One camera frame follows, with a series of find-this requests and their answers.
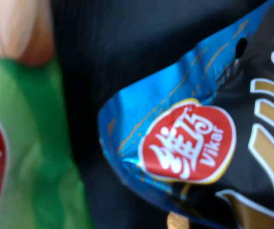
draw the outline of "snack bag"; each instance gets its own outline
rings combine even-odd
[[[0,60],[0,229],[89,229],[56,60]]]
[[[119,91],[98,122],[107,160],[147,201],[211,227],[273,229],[274,0]]]

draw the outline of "blue snack bag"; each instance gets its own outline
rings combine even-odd
[[[274,0],[116,93],[98,123],[108,162],[150,203],[216,228],[274,228]]]

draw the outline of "beige food image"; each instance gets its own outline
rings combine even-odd
[[[0,57],[38,66],[55,52],[50,0],[0,0]]]
[[[167,218],[168,229],[189,229],[189,220],[179,214],[170,212]]]

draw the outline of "dark fabric background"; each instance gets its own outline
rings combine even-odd
[[[74,156],[95,228],[165,228],[167,216],[124,187],[104,160],[96,132],[98,109],[119,89],[175,62],[262,2],[53,1]]]

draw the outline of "hole in bag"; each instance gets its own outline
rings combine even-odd
[[[247,39],[240,38],[236,47],[236,59],[239,59],[243,56],[246,46],[247,46]]]

